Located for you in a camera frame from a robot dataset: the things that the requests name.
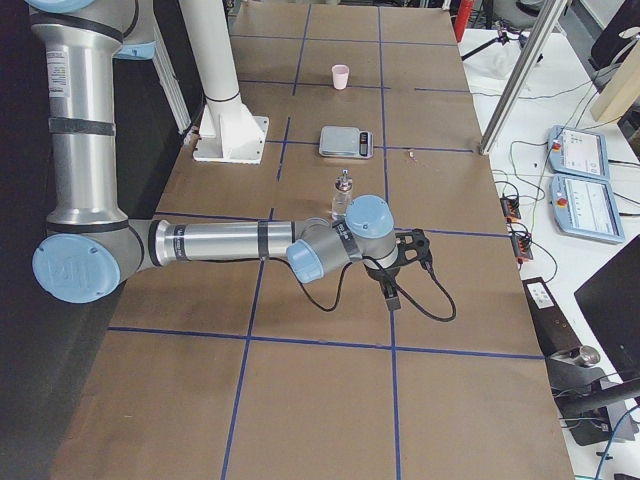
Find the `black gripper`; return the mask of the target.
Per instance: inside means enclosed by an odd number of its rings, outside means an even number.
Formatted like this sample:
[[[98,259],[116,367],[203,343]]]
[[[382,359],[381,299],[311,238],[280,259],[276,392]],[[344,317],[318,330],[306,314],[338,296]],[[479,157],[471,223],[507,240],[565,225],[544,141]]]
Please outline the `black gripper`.
[[[388,266],[383,266],[374,260],[366,261],[367,275],[371,279],[383,283],[383,295],[389,311],[397,311],[401,308],[399,293],[394,284],[401,267],[402,265],[398,261]]]

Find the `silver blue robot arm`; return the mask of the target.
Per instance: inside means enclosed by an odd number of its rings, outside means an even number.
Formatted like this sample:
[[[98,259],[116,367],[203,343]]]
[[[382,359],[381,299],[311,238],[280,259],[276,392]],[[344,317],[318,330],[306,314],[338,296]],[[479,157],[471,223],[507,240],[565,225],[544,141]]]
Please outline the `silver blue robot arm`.
[[[69,303],[111,294],[134,274],[173,262],[279,259],[300,283],[363,263],[391,293],[406,264],[388,204],[357,197],[344,218],[172,224],[133,220],[119,207],[113,62],[148,60],[157,28],[149,1],[33,1],[31,28],[46,48],[56,206],[32,268]]]

